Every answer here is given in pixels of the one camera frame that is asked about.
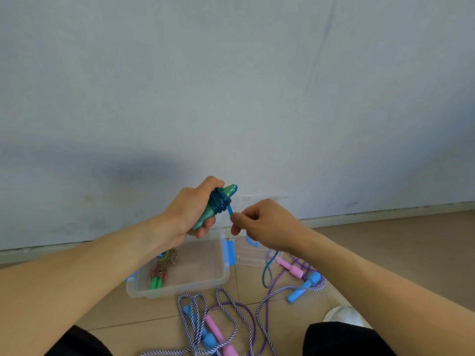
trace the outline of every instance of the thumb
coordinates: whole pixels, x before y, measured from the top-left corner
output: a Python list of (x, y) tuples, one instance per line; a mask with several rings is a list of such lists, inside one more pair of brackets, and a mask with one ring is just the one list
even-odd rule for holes
[(256, 222), (240, 212), (233, 212), (231, 215), (231, 221), (235, 226), (240, 229), (245, 229), (246, 231), (252, 231), (254, 223)]

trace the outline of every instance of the pink jump rope handle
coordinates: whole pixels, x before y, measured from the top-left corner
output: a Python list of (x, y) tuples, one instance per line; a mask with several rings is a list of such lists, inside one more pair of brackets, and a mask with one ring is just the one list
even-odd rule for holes
[(290, 263), (288, 263), (287, 261), (283, 260), (281, 257), (277, 256), (275, 258), (275, 261), (285, 267), (286, 269), (288, 269), (288, 271), (294, 275), (295, 277), (297, 277), (298, 279), (301, 279), (302, 276), (304, 275), (304, 270), (302, 269), (299, 269), (297, 266), (295, 265), (291, 265)]
[[(216, 323), (214, 323), (210, 315), (206, 315), (205, 322), (219, 343), (226, 341), (223, 334), (217, 328)], [(226, 346), (223, 347), (223, 355), (224, 356), (239, 356), (231, 344), (227, 344)]]

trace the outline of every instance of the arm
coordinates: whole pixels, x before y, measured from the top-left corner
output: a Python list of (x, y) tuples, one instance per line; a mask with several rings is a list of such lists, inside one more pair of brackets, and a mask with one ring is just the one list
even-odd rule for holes
[(397, 355), (475, 355), (474, 312), (304, 227), (274, 201), (261, 201), (231, 220), (233, 234), (244, 228), (265, 246), (307, 260)]
[[(180, 245), (204, 211), (207, 178), (185, 188), (162, 214), (73, 249), (0, 271), (0, 349), (44, 355), (92, 306), (150, 259)], [(203, 237), (214, 218), (196, 232)]]

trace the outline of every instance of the hand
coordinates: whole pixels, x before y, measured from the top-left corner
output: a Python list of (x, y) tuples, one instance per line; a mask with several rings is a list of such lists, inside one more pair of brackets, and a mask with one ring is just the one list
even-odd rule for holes
[(231, 221), (233, 235), (245, 229), (251, 239), (262, 245), (296, 256), (300, 239), (310, 231), (290, 212), (271, 199), (255, 203), (241, 213), (234, 212)]
[(223, 187), (224, 181), (208, 176), (197, 188), (185, 187), (167, 207), (164, 215), (172, 223), (172, 239), (169, 248), (179, 246), (186, 234), (202, 238), (216, 222), (216, 217), (205, 220), (203, 227), (193, 231), (191, 228), (200, 218), (208, 204), (210, 193), (217, 187)]

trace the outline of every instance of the blue jump rope handle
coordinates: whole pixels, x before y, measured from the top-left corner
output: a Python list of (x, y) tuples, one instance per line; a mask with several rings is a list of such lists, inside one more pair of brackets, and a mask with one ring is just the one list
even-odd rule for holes
[[(321, 279), (322, 276), (318, 272), (314, 271), (308, 275), (308, 279), (304, 282), (302, 287), (312, 287), (318, 284)], [(287, 301), (289, 301), (289, 303), (294, 303), (294, 301), (298, 299), (304, 292), (305, 290), (295, 290), (293, 293), (287, 296)]]
[[(183, 312), (185, 312), (185, 314), (190, 318), (195, 327), (199, 327), (199, 325), (196, 324), (195, 314), (193, 314), (193, 316), (191, 315), (189, 305), (183, 306)], [(219, 345), (215, 336), (211, 332), (208, 332), (206, 328), (203, 328), (203, 331), (201, 332), (201, 340), (203, 341), (203, 345), (205, 346), (206, 350), (209, 350), (210, 348)]]

